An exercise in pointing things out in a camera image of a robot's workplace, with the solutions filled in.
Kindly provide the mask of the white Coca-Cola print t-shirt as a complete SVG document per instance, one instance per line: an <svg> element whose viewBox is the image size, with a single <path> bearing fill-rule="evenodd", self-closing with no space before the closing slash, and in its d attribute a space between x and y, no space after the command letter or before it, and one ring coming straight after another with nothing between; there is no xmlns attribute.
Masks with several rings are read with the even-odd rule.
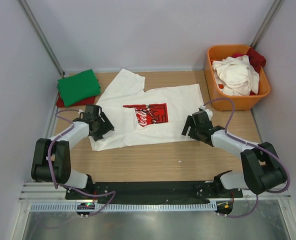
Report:
<svg viewBox="0 0 296 240"><path fill-rule="evenodd" d="M145 77L122 69L97 105L114 130L102 139L89 138L93 151L188 141L182 135L187 117L203 105L198 83L145 91Z"/></svg>

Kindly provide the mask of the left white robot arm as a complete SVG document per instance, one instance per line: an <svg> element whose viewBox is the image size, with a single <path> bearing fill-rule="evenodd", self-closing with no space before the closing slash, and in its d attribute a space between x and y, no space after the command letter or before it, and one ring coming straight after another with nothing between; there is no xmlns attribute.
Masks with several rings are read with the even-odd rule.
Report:
<svg viewBox="0 0 296 240"><path fill-rule="evenodd" d="M99 105L88 104L85 111L69 121L70 126L51 138L40 138L35 144L31 177L37 182L86 189L91 177L80 173L71 166L71 149L81 140L89 137L99 141L114 130L114 126Z"/></svg>

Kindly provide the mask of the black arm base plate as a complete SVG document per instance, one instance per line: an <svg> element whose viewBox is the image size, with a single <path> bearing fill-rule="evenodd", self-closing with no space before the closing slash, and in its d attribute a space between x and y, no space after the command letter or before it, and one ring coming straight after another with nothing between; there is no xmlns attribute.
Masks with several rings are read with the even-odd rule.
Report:
<svg viewBox="0 0 296 240"><path fill-rule="evenodd" d="M81 191L87 194L103 195L115 191L115 198L154 199L181 197L195 199L230 199L242 198L239 188L225 189L222 184L214 181L146 181L146 182L89 182Z"/></svg>

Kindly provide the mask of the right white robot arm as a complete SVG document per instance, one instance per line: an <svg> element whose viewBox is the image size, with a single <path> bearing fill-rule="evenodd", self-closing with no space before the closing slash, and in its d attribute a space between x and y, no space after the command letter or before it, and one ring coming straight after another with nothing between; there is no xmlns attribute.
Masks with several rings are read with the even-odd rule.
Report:
<svg viewBox="0 0 296 240"><path fill-rule="evenodd" d="M239 157L245 185L254 194L277 194L288 190L289 173L271 143L247 141L222 126L213 126L209 113L203 109L187 117L181 134Z"/></svg>

